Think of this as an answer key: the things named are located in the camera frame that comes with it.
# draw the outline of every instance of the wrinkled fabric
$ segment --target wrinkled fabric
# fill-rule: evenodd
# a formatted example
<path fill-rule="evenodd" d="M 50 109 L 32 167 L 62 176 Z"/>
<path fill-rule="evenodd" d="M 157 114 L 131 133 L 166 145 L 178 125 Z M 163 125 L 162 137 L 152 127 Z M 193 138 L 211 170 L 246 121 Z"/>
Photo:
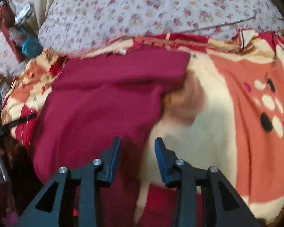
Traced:
<path fill-rule="evenodd" d="M 2 108 L 2 123 L 16 120 L 41 111 L 52 91 L 51 84 L 63 69 L 65 57 L 45 49 L 41 55 L 28 62 L 25 71 L 16 76 L 6 94 Z M 30 120 L 11 129 L 11 135 L 21 144 L 29 145 L 36 120 Z"/>
<path fill-rule="evenodd" d="M 116 181 L 103 189 L 105 226 L 133 226 L 138 172 L 148 133 L 161 115 L 161 96 L 182 87 L 190 54 L 162 47 L 125 55 L 71 59 L 53 83 L 30 141 L 37 176 L 86 165 L 122 139 Z"/>
<path fill-rule="evenodd" d="M 227 40 L 236 28 L 277 31 L 284 19 L 270 0 L 55 0 L 39 41 L 75 53 L 120 35 L 187 32 Z"/>

